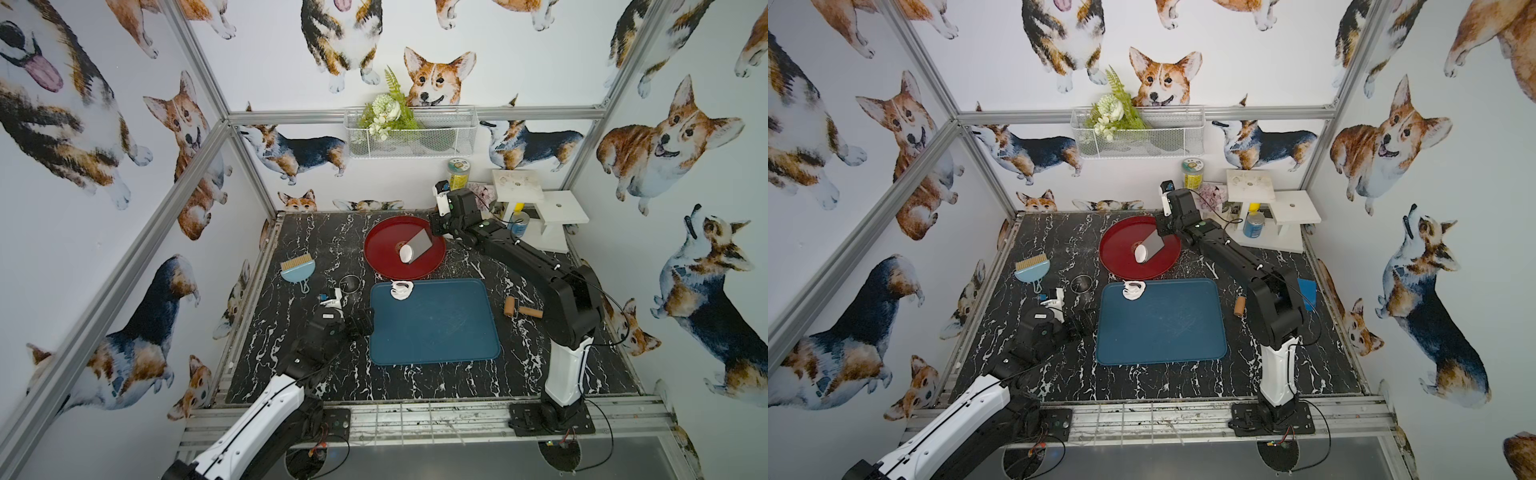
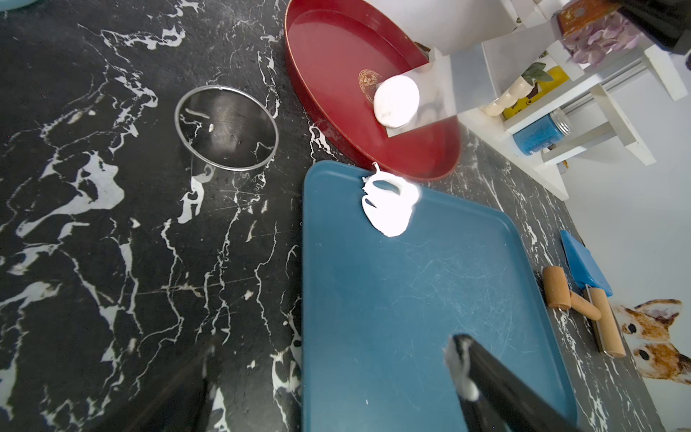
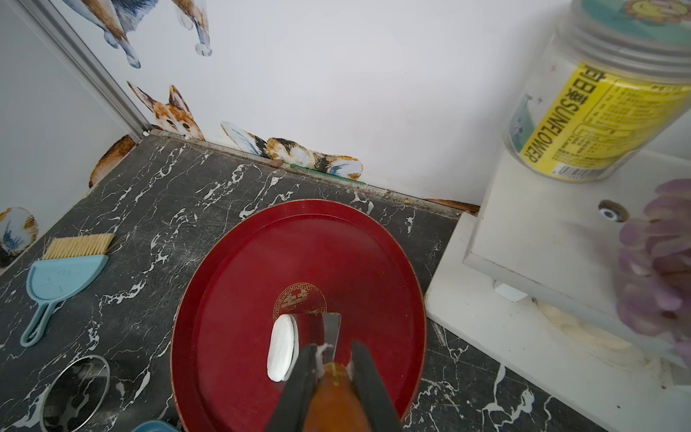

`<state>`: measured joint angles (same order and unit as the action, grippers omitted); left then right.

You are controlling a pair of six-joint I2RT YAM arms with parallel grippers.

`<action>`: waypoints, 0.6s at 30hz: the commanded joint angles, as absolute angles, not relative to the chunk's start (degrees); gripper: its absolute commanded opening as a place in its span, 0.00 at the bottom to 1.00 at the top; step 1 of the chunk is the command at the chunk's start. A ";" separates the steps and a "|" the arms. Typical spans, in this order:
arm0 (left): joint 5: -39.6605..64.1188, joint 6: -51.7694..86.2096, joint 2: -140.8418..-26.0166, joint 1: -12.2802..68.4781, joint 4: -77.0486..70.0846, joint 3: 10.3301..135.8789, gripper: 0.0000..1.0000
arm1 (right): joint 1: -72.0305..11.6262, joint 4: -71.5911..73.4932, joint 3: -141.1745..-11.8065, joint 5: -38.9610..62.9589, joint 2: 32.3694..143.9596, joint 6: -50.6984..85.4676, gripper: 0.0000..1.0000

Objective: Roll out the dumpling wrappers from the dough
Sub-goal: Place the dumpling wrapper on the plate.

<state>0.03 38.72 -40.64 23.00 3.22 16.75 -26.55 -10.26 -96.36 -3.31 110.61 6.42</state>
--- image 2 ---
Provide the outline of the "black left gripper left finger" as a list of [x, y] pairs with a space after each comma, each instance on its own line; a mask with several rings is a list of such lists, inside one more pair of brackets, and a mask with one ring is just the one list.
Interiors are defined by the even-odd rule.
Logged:
[[205, 431], [221, 376], [221, 338], [209, 338], [102, 421], [104, 431]]

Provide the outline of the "round cut dough wrapper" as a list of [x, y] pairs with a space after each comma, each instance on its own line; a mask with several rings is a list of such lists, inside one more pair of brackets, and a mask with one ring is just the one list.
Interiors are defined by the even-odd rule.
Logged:
[[406, 76], [390, 77], [374, 94], [374, 116], [382, 126], [398, 129], [408, 124], [419, 109], [419, 88]]

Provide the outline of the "blue rectangular tray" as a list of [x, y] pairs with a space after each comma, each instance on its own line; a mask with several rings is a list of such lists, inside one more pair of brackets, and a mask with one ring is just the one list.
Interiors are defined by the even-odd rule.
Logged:
[[513, 221], [423, 189], [406, 231], [362, 208], [366, 172], [333, 161], [304, 181], [302, 429], [463, 431], [443, 350], [467, 333], [554, 410], [579, 416]]

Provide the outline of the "wooden dough roller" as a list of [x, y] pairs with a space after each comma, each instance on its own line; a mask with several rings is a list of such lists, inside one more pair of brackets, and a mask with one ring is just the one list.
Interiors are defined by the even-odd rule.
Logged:
[[545, 302], [549, 308], [577, 311], [591, 321], [601, 353], [611, 358], [626, 356], [615, 315], [603, 289], [588, 285], [586, 297], [575, 293], [570, 289], [566, 274], [560, 266], [546, 266], [542, 280]]

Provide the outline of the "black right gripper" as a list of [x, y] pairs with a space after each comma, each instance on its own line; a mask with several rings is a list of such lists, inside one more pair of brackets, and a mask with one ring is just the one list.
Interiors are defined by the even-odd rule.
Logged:
[[622, 0], [619, 12], [662, 50], [690, 52], [690, 0]]

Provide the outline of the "white dough piece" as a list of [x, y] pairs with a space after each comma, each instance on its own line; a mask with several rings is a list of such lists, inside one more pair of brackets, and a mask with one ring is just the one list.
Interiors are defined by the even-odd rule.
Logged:
[[363, 211], [381, 234], [399, 237], [410, 224], [421, 189], [401, 176], [382, 171], [377, 162], [372, 165], [375, 173], [363, 178]]

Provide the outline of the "metal scraper wooden handle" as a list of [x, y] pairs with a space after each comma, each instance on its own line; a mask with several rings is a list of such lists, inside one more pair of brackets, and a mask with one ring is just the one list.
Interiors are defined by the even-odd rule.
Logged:
[[572, 1], [550, 18], [525, 30], [477, 43], [451, 55], [435, 57], [423, 66], [397, 76], [415, 81], [420, 100], [416, 116], [398, 129], [386, 128], [394, 137], [500, 98], [540, 55], [548, 52], [571, 79], [584, 69], [561, 42], [619, 8], [616, 1]]

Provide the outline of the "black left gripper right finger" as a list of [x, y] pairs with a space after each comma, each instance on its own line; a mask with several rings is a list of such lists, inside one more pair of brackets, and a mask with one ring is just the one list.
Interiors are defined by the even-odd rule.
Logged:
[[470, 431], [578, 429], [467, 334], [449, 339], [444, 363]]

